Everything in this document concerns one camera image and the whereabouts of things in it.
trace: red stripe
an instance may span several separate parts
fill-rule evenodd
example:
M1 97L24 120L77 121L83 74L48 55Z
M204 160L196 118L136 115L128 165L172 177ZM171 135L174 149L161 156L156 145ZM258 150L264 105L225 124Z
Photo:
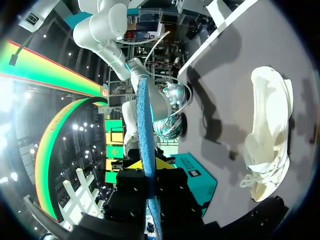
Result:
M0 76L4 76L4 77L7 77L7 78L19 79L19 80L23 80L23 81L31 82L31 83L41 83L43 85L46 85L46 86L49 86L49 87L55 87L55 88L58 88L58 89L62 89L62 90L67 91L67 92L73 92L73 93L76 93L76 94L82 94L82 95L86 95L86 96L90 96L90 97L97 97L95 95L88 94L88 93L85 93L85 92L82 92L82 91L73 90L71 88L66 88L66 87L63 87L63 86L53 85L53 84L46 83L46 82L43 82L43 81L32 80L32 79L26 78L26 77L9 75L9 74L5 74L5 73L1 73L1 72L0 72Z
M18 43L14 42L14 41L9 40L9 43L17 46L18 48L20 47L20 45L19 45ZM47 61L49 61L49 62L51 62L51 63L53 63L53 64L55 64L55 65L58 65L59 67L65 69L65 70L68 70L69 72L71 72L71 73L73 73L73 74L76 74L76 75L78 75L79 77L81 77L81 78L83 78L83 79L85 79L85 80L88 80L88 81L92 82L92 83L95 84L95 85L98 85L99 87L101 86L100 84L98 84L98 83L96 83L96 82L94 82L94 81L92 81L92 80L90 80L90 79L88 79L88 78L80 75L79 73L77 73L77 72L75 72L75 71L70 70L69 68L66 68L65 66L62 66L61 64L59 64L59 63L57 63L57 62L55 62L55 61L52 61L51 59L49 59L49 58L47 58L47 57L45 57L45 56L43 56L43 55L40 55L39 53L37 53L37 52L35 52L35 51L32 51L32 50L30 50L30 49L28 49L28 48L26 48L26 47L24 47L23 49L26 50L26 51L28 51L28 52L30 52L30 53L32 53L32 54L37 55L37 56L40 57L40 58L43 58L44 60L47 60Z

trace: screw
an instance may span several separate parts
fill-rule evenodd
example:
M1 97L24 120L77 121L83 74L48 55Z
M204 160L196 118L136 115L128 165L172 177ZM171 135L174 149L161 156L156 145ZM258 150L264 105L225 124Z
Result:
M139 213L140 210L131 210L130 215L135 218L139 215Z

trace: green sign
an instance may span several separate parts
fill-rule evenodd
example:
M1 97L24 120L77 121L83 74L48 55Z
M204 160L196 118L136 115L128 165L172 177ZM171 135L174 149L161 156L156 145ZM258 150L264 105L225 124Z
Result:
M201 205L204 216L214 196L217 180L190 153L173 154L171 157L175 157L175 166L183 168L187 174L188 186Z
M117 183L117 172L115 171L106 171L104 181L108 184L116 184Z
M123 146L106 146L106 157L107 158L124 158L124 147Z
M105 131L107 133L111 132L111 128L112 128L112 132L122 132L123 131L122 120L104 120L104 123L105 123Z

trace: curved green arch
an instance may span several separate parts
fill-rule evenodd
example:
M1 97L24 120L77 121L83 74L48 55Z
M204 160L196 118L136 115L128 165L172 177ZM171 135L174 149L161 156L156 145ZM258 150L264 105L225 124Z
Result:
M56 197L54 177L50 177L50 163L52 151L64 123L70 119L77 110L82 110L88 104L96 106L107 105L107 99L103 97L84 98L71 102L65 106L52 119L41 138L35 159L35 188L40 206L44 212L58 222L63 221L63 217Z

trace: shoelace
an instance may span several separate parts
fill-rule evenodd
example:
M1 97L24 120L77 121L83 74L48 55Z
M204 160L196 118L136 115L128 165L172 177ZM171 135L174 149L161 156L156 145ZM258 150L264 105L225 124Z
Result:
M274 164L271 164L266 173L252 172L252 174L247 174L240 183L241 188L251 187L254 183L265 184L273 182L273 180L278 179L280 176L277 173L280 173L279 168L279 158L277 157L274 160Z

